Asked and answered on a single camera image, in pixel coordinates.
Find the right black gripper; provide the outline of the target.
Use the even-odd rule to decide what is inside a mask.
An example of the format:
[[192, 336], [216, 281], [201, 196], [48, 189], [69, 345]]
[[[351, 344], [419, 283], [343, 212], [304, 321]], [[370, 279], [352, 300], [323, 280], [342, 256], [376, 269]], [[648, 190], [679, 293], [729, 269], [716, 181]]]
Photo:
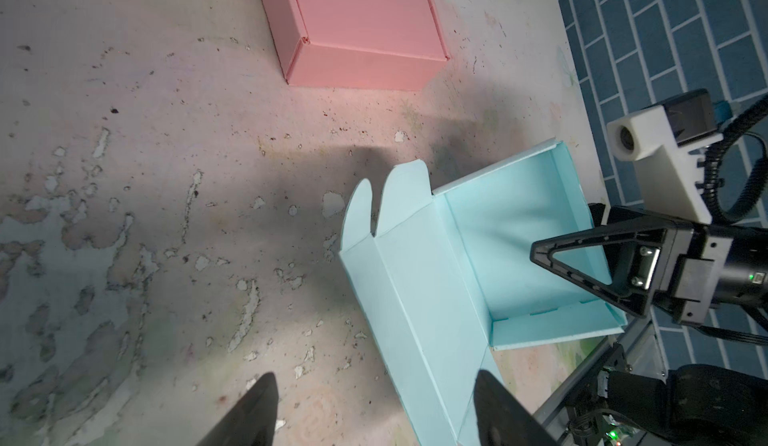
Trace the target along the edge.
[[538, 240], [531, 261], [636, 317], [651, 305], [702, 326], [735, 305], [767, 324], [767, 230], [612, 207], [598, 226]]

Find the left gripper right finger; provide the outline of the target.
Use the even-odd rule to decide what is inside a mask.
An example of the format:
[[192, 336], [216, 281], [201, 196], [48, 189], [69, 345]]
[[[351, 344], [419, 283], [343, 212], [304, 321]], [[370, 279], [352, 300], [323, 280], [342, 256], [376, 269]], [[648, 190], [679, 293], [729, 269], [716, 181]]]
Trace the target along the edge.
[[482, 446], [556, 446], [544, 427], [489, 371], [475, 379], [473, 402]]

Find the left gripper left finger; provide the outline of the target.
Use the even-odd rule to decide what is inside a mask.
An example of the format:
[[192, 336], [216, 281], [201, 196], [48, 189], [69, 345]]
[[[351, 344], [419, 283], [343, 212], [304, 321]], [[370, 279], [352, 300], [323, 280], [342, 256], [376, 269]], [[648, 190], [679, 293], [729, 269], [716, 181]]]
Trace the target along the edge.
[[272, 446], [279, 391], [273, 372], [260, 376], [198, 446]]

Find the light blue paper box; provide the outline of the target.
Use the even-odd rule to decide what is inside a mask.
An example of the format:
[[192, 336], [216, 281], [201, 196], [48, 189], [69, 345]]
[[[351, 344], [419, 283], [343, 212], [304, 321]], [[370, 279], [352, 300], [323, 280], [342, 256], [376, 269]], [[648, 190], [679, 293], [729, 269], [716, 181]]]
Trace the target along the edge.
[[432, 188], [395, 166], [347, 204], [340, 258], [423, 445], [478, 443], [473, 390], [493, 352], [616, 334], [623, 311], [534, 264], [539, 240], [592, 228], [568, 147], [549, 140]]

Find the pink paper box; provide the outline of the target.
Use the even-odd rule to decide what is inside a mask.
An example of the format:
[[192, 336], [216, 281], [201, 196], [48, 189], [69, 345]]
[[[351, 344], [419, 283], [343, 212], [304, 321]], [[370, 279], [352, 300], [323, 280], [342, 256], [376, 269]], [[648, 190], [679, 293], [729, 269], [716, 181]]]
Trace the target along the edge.
[[434, 0], [262, 0], [290, 86], [422, 90], [449, 62]]

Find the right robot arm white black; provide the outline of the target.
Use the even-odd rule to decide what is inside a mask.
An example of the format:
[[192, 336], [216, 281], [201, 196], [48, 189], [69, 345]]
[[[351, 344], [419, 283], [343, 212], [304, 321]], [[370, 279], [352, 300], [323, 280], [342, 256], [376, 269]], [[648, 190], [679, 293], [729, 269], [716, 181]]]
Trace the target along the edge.
[[[707, 225], [618, 207], [602, 226], [536, 241], [531, 261], [636, 317], [660, 309], [680, 325], [727, 341], [767, 338], [707, 324], [711, 308], [736, 305], [767, 322], [767, 232]], [[565, 399], [579, 445], [610, 438], [612, 420], [675, 445], [763, 445], [765, 380], [686, 365], [663, 380], [633, 374], [621, 347], [604, 354]]]

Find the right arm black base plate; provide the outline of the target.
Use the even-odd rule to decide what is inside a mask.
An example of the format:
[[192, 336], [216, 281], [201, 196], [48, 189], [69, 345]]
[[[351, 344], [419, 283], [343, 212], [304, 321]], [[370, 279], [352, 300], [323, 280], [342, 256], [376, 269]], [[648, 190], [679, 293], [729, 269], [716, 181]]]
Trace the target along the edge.
[[588, 433], [600, 432], [605, 434], [600, 445], [616, 443], [607, 433], [618, 418], [598, 412], [613, 371], [667, 379], [667, 361], [651, 319], [634, 319], [623, 333], [600, 339], [533, 417], [559, 445], [585, 445]]

